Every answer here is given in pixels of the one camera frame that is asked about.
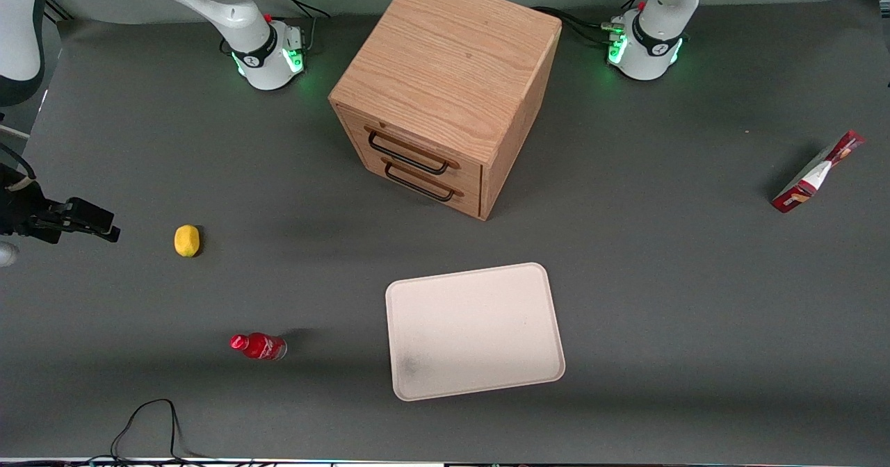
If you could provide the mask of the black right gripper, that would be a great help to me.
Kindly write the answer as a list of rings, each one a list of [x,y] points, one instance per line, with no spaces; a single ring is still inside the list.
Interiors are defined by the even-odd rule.
[[[35,237],[45,243],[58,243],[64,233],[97,236],[107,242],[120,239],[113,225],[114,213],[89,201],[73,197],[66,201],[66,221],[54,213],[54,202],[43,194],[31,176],[7,165],[1,168],[1,235]]]

